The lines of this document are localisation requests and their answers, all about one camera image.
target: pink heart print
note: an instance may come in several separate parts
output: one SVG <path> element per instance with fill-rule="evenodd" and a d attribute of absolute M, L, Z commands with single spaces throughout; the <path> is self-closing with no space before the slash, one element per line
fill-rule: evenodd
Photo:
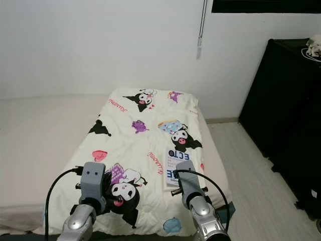
<path fill-rule="evenodd" d="M 101 162 L 102 160 L 105 159 L 105 157 L 107 156 L 107 152 L 98 150 L 98 151 L 94 151 L 92 153 L 93 158 L 95 159 L 95 162 Z"/>

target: mattress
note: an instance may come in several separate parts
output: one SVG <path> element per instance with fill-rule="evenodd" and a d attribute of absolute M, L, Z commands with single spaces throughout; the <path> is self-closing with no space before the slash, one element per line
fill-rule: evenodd
<path fill-rule="evenodd" d="M 95 95 L 1 101 L 1 233 L 43 233 L 48 189 L 86 137 L 106 100 L 105 95 Z M 223 163 L 200 111 L 198 116 L 205 174 L 218 183 L 230 202 Z M 215 187 L 206 185 L 213 205 L 224 205 Z"/>

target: black cabinet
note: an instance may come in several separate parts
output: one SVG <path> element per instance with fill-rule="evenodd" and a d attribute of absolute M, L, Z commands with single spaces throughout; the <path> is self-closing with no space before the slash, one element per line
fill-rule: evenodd
<path fill-rule="evenodd" d="M 306 42 L 269 40 L 239 122 L 299 206 L 321 218 L 321 63 L 303 57 Z"/>

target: cartoon print blanket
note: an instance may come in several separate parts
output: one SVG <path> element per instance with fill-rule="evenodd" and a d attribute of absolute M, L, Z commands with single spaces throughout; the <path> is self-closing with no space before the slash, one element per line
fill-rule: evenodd
<path fill-rule="evenodd" d="M 193 161 L 203 172 L 197 99 L 190 94 L 153 89 L 117 89 L 103 106 L 65 170 L 101 162 L 112 173 L 107 213 L 94 231 L 112 235 L 193 235 L 190 212 L 181 195 L 171 196 L 167 154 Z M 199 179 L 201 187 L 205 186 Z M 49 205 L 50 233 L 60 233 L 80 190 L 80 177 L 67 175 L 54 188 Z"/>

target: white plush toy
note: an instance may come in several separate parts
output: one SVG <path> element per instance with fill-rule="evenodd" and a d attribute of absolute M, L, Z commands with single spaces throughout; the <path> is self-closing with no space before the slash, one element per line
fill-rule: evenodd
<path fill-rule="evenodd" d="M 308 50 L 306 53 L 312 57 L 321 56 L 321 35 L 316 34 L 306 43 Z"/>

